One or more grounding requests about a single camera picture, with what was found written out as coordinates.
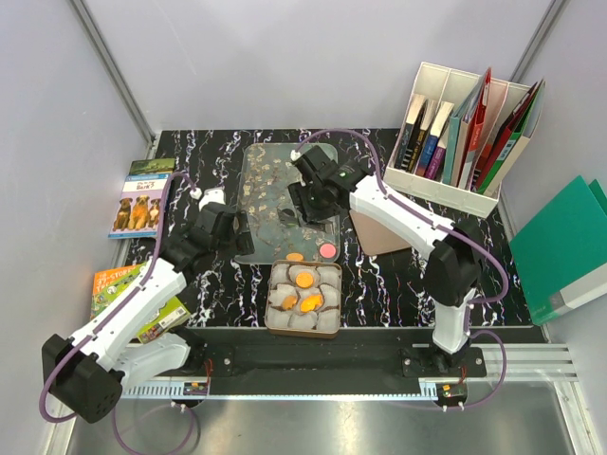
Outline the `round orange cookie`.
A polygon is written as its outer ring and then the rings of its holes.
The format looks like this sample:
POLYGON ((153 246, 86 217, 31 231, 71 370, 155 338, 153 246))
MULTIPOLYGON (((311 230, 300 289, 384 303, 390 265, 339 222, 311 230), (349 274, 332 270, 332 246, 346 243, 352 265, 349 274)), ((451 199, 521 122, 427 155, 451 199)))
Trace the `round orange cookie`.
POLYGON ((302 289, 307 289, 313 286, 315 278, 312 273, 304 271, 296 275, 295 283, 302 289))

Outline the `orange flower cookie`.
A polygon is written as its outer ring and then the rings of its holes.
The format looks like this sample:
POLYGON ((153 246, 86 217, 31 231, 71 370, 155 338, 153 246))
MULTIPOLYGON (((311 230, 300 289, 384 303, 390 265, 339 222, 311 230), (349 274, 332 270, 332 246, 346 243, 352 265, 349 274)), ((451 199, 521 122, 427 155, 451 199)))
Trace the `orange flower cookie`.
POLYGON ((298 303, 298 298, 296 296, 287 296, 283 300, 281 306, 284 310, 289 311, 292 310, 296 304, 298 303))

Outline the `orange fish cookie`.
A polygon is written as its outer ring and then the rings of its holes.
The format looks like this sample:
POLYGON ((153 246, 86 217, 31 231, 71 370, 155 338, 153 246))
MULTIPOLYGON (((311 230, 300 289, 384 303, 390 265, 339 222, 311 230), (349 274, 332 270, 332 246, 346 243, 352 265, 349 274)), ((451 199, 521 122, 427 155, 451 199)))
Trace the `orange fish cookie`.
POLYGON ((304 298, 300 304, 300 310, 303 313, 317 311, 323 306, 323 296, 321 294, 311 295, 304 298))

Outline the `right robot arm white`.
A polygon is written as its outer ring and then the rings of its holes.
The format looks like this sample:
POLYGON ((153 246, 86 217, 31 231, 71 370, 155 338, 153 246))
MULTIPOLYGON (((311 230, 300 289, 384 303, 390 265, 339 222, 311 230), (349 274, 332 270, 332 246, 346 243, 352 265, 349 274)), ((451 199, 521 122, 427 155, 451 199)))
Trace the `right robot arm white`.
POLYGON ((356 161, 338 164, 319 146, 292 151, 290 160, 300 180, 289 184, 288 192, 305 223, 320 223, 343 211, 360 213, 423 257, 424 287, 435 305, 431 364, 439 374, 456 373, 465 363, 469 305, 483 270, 472 242, 477 232, 423 209, 356 161))

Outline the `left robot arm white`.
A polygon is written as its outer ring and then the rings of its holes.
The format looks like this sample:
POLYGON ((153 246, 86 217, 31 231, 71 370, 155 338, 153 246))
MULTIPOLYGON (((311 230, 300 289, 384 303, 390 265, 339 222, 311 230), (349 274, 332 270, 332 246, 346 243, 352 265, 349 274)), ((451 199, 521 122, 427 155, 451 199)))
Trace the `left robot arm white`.
POLYGON ((126 347, 168 300, 183 291, 216 252, 249 254, 254 246, 241 209, 210 202, 196 219, 159 243, 159 250, 127 289, 70 337, 52 335, 42 347, 44 386, 39 411, 49 422, 46 398, 57 398, 89 424, 105 417, 125 389, 159 373, 198 373, 205 353, 189 336, 169 332, 132 352, 126 347))

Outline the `orange cookie at tray edge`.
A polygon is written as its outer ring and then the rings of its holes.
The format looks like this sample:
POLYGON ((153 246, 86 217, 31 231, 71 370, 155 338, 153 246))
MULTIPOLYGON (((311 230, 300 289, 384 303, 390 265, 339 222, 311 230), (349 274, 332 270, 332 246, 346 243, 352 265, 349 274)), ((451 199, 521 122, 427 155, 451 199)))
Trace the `orange cookie at tray edge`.
POLYGON ((304 256, 300 253, 289 253, 286 255, 286 259, 293 262, 301 262, 304 256))

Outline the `floral blue serving tray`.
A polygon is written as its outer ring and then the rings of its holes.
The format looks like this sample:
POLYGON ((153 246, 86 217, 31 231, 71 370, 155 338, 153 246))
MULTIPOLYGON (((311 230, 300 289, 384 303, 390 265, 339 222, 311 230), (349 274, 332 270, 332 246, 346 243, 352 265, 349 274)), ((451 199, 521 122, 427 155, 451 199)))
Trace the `floral blue serving tray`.
POLYGON ((311 262, 330 263, 340 254, 340 218, 319 224, 306 224, 295 209, 287 186, 300 181, 290 154, 295 143, 256 143, 246 148, 237 197, 237 208, 248 215, 255 252, 237 256, 239 264, 273 264, 289 253, 300 253, 311 262), (298 216, 297 226, 284 226, 281 209, 291 209, 298 216), (324 259, 319 247, 331 243, 337 255, 324 259))

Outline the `pink round cookie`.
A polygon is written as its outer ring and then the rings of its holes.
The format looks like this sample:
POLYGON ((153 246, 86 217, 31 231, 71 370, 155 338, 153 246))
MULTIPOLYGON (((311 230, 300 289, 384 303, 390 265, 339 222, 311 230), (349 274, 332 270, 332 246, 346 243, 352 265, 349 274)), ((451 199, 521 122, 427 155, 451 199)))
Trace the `pink round cookie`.
POLYGON ((337 255, 337 248, 331 243, 324 243, 319 247, 319 253, 324 259, 332 259, 337 255))

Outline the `cookie tin lid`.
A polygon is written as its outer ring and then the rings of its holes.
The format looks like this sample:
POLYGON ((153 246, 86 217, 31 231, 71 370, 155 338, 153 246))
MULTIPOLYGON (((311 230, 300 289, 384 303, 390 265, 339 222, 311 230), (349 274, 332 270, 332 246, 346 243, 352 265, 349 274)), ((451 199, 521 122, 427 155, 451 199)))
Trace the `cookie tin lid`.
POLYGON ((374 219, 349 211, 359 246, 367 256, 378 256, 411 249, 411 245, 374 219))

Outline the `metal cookie tin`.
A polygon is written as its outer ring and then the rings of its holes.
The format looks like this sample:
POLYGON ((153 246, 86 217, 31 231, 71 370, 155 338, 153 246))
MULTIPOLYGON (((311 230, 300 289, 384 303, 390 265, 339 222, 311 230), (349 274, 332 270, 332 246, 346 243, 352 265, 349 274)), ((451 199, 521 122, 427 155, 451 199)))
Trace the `metal cookie tin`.
POLYGON ((340 330, 341 279, 338 264, 293 262, 280 260, 271 267, 268 281, 265 325, 273 335, 332 339, 340 330), (312 287, 302 289, 295 283, 300 272, 310 272, 315 278, 312 287), (301 301, 321 294, 323 306, 309 313, 300 310, 301 301), (282 308, 285 297, 296 296, 298 303, 289 311, 282 308))

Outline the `dog picture book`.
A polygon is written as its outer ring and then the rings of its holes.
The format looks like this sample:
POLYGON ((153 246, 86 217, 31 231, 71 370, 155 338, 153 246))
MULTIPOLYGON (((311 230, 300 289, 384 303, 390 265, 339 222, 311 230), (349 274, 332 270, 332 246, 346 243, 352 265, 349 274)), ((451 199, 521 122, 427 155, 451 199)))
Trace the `dog picture book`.
POLYGON ((109 238, 156 237, 161 195, 174 170, 174 158, 132 162, 108 233, 109 238))

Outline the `blue purple book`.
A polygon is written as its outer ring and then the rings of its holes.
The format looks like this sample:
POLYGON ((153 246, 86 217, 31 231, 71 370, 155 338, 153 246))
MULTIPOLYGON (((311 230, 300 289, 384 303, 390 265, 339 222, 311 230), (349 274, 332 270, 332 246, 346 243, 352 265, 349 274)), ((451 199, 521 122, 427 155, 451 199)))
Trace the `blue purple book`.
POLYGON ((420 154, 417 166, 415 168, 415 174, 418 176, 424 176, 428 169, 432 156, 437 147, 438 139, 442 136, 446 123, 449 120, 454 104, 448 101, 441 101, 438 109, 432 120, 428 135, 426 137, 424 148, 420 154))

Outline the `green orange storey book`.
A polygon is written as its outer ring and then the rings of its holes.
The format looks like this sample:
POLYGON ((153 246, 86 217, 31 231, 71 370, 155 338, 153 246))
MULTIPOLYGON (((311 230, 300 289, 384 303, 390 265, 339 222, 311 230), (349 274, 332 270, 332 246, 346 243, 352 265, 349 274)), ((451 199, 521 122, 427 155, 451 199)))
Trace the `green orange storey book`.
MULTIPOLYGON (((94 276, 91 299, 91 319, 102 313, 115 299, 120 297, 140 275, 144 264, 128 265, 97 272, 94 276)), ((174 328, 187 322, 191 313, 177 298, 168 300, 154 312, 151 319, 138 330, 136 339, 140 343, 148 343, 174 328)))

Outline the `black paperback book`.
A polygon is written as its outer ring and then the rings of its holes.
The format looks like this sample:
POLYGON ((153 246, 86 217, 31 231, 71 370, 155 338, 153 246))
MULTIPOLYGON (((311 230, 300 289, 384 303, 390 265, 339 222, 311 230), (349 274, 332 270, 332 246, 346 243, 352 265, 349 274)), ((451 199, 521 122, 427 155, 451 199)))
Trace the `black paperback book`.
POLYGON ((435 107, 436 100, 428 99, 420 94, 412 95, 396 144, 394 166, 397 169, 411 171, 411 161, 421 124, 425 117, 432 118, 435 107))

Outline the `teal folder in organizer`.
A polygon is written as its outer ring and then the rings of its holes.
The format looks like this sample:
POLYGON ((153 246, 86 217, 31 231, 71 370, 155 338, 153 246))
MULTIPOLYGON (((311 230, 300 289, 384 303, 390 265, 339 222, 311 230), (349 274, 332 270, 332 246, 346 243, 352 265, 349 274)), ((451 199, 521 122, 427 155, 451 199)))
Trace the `teal folder in organizer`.
POLYGON ((461 118, 468 111, 469 105, 473 100, 478 98, 480 92, 481 83, 478 82, 469 92, 469 94, 462 100, 462 102, 453 110, 449 120, 449 132, 447 147, 444 157, 442 183, 446 185, 451 184, 451 175, 453 162, 455 158, 455 152, 457 147, 457 141, 459 136, 459 129, 461 124, 461 118))

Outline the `white file organizer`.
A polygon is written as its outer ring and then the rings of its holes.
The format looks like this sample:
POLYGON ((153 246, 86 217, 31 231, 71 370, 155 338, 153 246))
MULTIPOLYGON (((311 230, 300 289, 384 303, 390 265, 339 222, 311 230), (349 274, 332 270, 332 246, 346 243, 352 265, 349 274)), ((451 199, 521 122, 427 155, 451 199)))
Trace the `white file organizer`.
POLYGON ((545 82, 530 86, 422 63, 384 173, 398 191, 486 218, 533 137, 545 82))

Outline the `red folder in organizer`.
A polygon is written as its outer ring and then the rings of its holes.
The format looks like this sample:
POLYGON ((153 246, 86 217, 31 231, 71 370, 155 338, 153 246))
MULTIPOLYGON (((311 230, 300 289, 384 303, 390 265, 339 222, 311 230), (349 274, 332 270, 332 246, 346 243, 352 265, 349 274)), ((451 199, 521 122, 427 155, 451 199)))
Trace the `red folder in organizer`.
POLYGON ((464 122, 468 125, 468 129, 457 180, 458 188, 462 190, 465 190, 468 187, 472 164, 478 149, 480 135, 483 131, 491 76, 492 68, 489 67, 484 76, 478 81, 477 87, 474 89, 474 96, 471 99, 464 116, 464 122))

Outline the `dark red green folders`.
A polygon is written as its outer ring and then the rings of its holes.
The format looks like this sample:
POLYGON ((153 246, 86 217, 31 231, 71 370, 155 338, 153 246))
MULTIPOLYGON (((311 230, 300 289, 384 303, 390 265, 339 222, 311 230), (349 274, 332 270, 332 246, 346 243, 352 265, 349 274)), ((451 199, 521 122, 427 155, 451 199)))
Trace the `dark red green folders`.
POLYGON ((471 186, 474 192, 492 195, 501 185, 535 132, 543 109, 545 87, 545 79, 531 85, 500 123, 488 152, 477 162, 477 175, 471 186))

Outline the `green folder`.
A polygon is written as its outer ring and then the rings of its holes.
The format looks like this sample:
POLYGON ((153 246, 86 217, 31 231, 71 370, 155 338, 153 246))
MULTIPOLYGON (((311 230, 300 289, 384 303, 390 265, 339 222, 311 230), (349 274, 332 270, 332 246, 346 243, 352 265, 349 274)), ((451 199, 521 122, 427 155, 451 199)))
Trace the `green folder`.
POLYGON ((511 240, 527 307, 543 325, 606 294, 606 193, 573 179, 511 240))

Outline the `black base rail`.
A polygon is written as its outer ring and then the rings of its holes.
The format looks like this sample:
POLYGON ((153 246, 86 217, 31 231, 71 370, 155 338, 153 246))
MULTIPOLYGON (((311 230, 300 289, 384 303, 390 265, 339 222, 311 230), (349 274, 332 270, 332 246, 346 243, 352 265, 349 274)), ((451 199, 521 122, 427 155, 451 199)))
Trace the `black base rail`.
POLYGON ((480 348, 449 362, 431 345, 428 328, 346 328, 332 339, 244 327, 192 333, 195 354, 212 363, 216 397, 394 398, 419 394, 422 379, 487 377, 480 348))

